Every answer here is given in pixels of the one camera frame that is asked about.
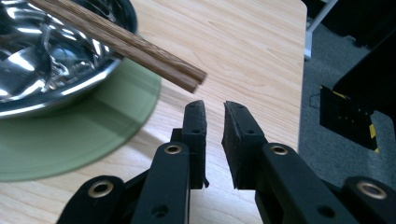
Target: shiny metal surface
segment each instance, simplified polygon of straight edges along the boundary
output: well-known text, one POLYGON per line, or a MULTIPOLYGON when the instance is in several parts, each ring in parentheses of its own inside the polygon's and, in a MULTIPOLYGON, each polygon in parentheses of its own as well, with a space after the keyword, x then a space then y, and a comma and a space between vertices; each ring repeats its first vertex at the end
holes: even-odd
MULTIPOLYGON (((136 31, 129 0, 74 2, 136 31)), ((0 119, 58 105, 90 89, 120 63, 111 54, 25 0, 0 1, 0 119)))

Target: light wood tabletop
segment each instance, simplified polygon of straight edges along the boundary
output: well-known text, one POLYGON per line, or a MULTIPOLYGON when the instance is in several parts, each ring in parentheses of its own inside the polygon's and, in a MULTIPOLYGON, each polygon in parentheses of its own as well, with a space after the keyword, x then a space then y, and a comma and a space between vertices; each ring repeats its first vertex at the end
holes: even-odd
POLYGON ((63 175, 0 183, 0 223, 54 223, 77 189, 99 175, 129 180, 180 128, 184 106, 203 100, 208 189, 191 191, 191 223, 261 223, 254 191, 237 190, 221 145, 224 103, 245 105, 269 142, 297 149, 306 7, 300 0, 133 0, 139 33, 208 73, 195 94, 163 80, 140 131, 103 159, 63 175))

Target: wooden chopstick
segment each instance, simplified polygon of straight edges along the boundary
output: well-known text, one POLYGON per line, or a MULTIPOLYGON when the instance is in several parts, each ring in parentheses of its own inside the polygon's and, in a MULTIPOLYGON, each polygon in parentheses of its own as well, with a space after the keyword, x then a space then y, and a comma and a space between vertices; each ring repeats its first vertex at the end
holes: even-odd
POLYGON ((27 1, 186 91, 194 92, 206 77, 196 66, 70 0, 27 1))

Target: green placemat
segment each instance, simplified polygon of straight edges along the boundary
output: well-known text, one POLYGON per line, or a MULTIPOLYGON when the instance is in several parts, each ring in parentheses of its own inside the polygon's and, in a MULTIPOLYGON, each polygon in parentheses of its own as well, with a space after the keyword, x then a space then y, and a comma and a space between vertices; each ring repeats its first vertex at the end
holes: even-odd
POLYGON ((51 116, 0 120, 0 181, 74 170, 131 138, 157 103, 161 79, 123 60, 92 95, 51 116))

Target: gray carpet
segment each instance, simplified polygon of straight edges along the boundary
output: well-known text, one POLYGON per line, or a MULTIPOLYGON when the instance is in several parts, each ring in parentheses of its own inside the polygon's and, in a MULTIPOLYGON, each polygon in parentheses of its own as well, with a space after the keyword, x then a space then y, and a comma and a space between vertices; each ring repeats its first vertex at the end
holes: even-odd
POLYGON ((349 176, 363 175, 396 189, 396 141, 388 116, 372 115, 379 153, 319 125, 320 85, 333 85, 369 52, 351 37, 320 25, 313 35, 312 58, 304 63, 299 153, 322 179, 341 187, 349 176))

